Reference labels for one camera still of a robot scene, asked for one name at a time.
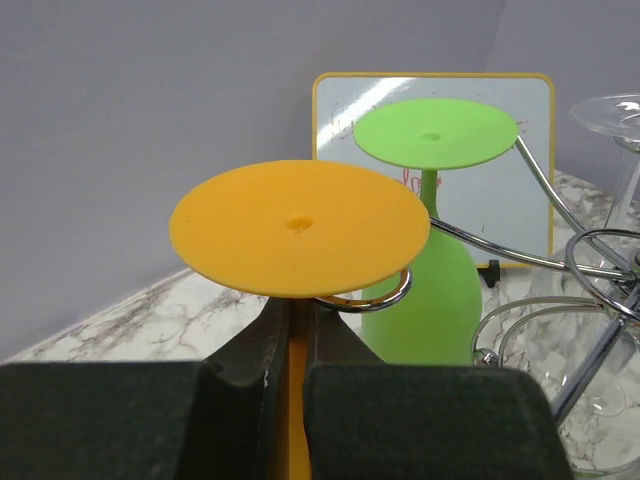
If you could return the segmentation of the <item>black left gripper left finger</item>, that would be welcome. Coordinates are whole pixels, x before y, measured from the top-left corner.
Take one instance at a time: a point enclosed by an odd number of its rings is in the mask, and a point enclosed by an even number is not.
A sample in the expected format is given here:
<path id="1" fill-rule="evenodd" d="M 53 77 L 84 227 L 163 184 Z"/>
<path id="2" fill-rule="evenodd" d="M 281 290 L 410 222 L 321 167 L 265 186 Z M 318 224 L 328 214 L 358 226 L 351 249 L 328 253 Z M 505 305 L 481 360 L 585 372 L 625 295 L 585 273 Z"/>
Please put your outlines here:
<path id="1" fill-rule="evenodd" d="M 283 479 L 290 304 L 202 360 L 1 369 L 5 479 Z"/>

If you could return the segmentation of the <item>green wine glass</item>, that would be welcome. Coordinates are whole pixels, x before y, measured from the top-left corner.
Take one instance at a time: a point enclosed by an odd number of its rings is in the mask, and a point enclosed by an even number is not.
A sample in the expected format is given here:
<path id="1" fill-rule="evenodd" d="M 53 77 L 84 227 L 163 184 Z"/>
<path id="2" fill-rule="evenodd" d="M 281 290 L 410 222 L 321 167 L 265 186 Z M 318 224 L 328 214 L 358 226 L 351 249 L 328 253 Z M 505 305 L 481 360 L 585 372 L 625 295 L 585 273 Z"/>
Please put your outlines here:
<path id="1" fill-rule="evenodd" d="M 420 171 L 420 199 L 436 219 L 440 172 L 493 160 L 514 145 L 518 133 L 512 117 L 495 107 L 431 98 L 372 110 L 356 123 L 354 139 L 381 162 Z M 467 248 L 432 229 L 411 271 L 413 285 L 397 305 L 363 318 L 363 341 L 387 363 L 469 364 L 482 291 Z"/>

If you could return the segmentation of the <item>orange wine glass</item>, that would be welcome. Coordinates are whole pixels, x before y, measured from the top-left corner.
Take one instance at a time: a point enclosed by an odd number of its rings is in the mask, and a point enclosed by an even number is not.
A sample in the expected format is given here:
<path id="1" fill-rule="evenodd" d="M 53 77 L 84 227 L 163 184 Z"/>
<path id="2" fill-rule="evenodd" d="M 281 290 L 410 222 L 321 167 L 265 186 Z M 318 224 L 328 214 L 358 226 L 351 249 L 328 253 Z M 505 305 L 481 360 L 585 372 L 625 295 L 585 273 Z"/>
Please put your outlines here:
<path id="1" fill-rule="evenodd" d="M 408 265 L 429 235 L 421 201 L 400 183 L 361 167 L 279 160 L 219 174 L 187 193 L 169 220 L 170 243 L 195 273 L 259 295 L 260 316 L 226 346 L 262 358 L 257 378 L 268 400 L 256 474 L 310 475 L 303 382 L 310 326 L 319 305 L 392 276 L 401 282 L 373 308 L 409 289 Z"/>

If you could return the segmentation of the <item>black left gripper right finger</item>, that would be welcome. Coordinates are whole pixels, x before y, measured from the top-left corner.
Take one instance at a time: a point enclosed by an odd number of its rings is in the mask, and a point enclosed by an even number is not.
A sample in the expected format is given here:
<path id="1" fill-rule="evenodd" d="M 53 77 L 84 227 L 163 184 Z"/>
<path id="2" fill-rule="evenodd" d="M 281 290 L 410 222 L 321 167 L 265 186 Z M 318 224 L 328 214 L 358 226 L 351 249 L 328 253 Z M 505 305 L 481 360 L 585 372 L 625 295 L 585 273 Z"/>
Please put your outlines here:
<path id="1" fill-rule="evenodd" d="M 570 479 L 528 374 L 384 363 L 336 311 L 310 322 L 304 427 L 314 479 Z"/>

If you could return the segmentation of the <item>clear wine glass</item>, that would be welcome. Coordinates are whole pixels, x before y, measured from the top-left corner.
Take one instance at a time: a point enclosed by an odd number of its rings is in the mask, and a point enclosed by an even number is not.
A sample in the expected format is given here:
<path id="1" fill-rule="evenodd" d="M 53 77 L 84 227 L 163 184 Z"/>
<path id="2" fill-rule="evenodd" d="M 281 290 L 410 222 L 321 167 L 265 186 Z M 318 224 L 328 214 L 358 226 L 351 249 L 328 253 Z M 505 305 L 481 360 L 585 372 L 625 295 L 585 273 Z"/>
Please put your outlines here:
<path id="1" fill-rule="evenodd" d="M 616 269 L 629 281 L 597 278 L 577 269 L 541 272 L 533 297 L 561 303 L 538 310 L 524 329 L 527 367 L 559 417 L 559 433 L 578 476 L 639 476 L 639 238 L 622 233 L 639 182 L 639 96 L 585 100 L 570 110 L 582 127 L 623 150 L 618 185 L 596 234 L 579 235 L 556 253 L 572 265 Z"/>

